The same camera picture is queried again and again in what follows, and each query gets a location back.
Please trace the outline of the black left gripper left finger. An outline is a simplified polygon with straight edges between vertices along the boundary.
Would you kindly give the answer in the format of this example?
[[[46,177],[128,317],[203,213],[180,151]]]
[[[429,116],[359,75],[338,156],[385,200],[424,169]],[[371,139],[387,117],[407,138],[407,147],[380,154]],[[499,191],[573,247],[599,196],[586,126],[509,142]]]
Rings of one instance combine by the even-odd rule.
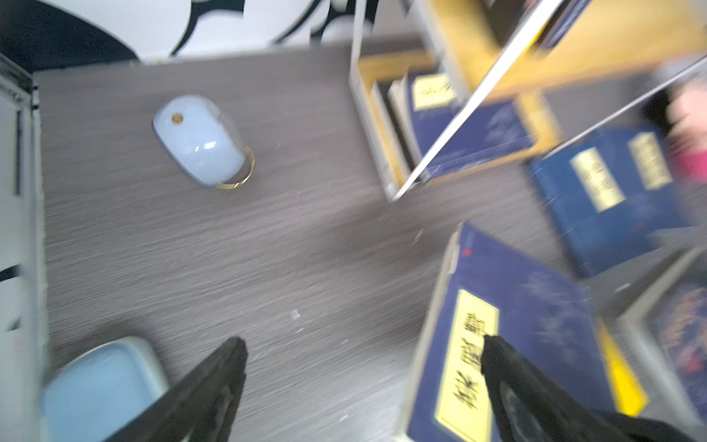
[[[246,381],[246,342],[230,337],[110,441],[227,441]]]

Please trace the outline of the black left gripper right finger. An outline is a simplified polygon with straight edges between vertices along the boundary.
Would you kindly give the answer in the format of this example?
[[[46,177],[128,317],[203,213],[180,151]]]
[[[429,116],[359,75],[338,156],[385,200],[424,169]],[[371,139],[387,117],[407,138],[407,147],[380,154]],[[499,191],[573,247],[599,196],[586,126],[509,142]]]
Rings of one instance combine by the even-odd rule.
[[[552,441],[692,440],[662,421],[583,407],[501,336],[484,337],[481,362],[496,427],[504,441],[515,441],[518,435],[504,392],[515,394]]]

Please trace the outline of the navy book yellow label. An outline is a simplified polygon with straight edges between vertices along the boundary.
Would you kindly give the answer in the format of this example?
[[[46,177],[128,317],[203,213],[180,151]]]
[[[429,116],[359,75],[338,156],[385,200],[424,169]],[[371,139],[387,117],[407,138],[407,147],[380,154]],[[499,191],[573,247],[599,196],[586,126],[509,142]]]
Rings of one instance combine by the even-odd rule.
[[[410,71],[386,93],[397,135],[416,167],[461,109],[449,75]],[[479,106],[418,180],[428,182],[533,147],[536,136],[521,117],[519,101],[505,99]]]

